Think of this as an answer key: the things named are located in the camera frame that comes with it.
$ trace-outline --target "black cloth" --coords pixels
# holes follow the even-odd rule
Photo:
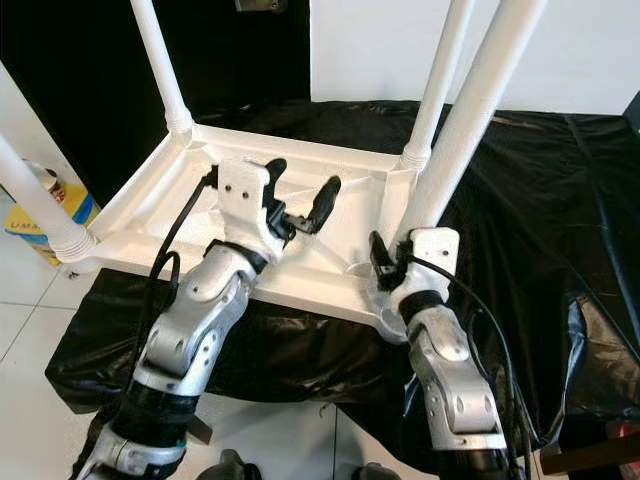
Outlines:
[[[219,112],[216,126],[398,154],[415,102],[288,102]],[[459,278],[492,308],[541,441],[566,415],[640,418],[640,141],[615,116],[497,112],[441,221],[460,232]],[[144,278],[103,270],[46,374],[75,411],[126,380]],[[452,289],[464,325],[475,306]],[[500,408],[504,370],[478,320]],[[332,401],[418,469],[433,471],[423,397],[406,346],[371,327],[251,301],[208,391]]]

